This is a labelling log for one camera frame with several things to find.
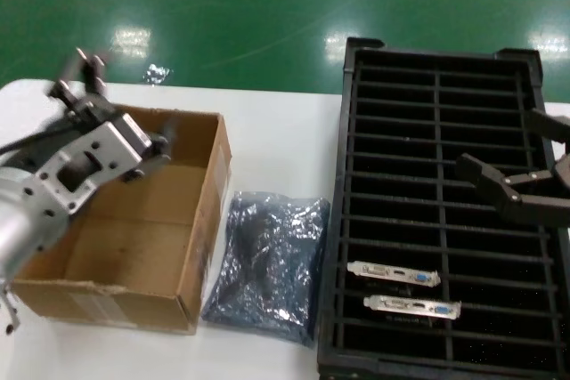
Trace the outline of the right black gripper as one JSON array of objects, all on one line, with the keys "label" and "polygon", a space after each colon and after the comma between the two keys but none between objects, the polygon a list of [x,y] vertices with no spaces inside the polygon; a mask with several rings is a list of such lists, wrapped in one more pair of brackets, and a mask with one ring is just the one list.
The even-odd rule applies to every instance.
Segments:
[{"label": "right black gripper", "polygon": [[[558,143],[569,143],[566,116],[551,116],[539,109],[525,112],[529,132]],[[524,218],[531,224],[569,224],[569,154],[546,170],[507,176],[467,153],[456,159],[456,175],[475,187],[476,194],[502,218]],[[517,190],[527,186],[531,193]]]}]

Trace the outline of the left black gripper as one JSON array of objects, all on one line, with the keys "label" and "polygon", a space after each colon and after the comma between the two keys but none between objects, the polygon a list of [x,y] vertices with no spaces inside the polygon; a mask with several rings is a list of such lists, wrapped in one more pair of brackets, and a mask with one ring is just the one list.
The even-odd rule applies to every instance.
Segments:
[{"label": "left black gripper", "polygon": [[[31,135],[1,147],[1,166],[24,171],[37,171],[58,150],[91,132],[117,115],[117,108],[102,97],[105,93],[104,71],[107,58],[77,48],[51,86],[51,97],[61,101],[65,109],[58,117]],[[81,82],[86,95],[77,101],[71,82]],[[151,145],[142,154],[142,162],[124,174],[124,182],[132,182],[153,174],[171,161],[175,142],[175,121],[167,119],[157,132],[147,132]]]}]

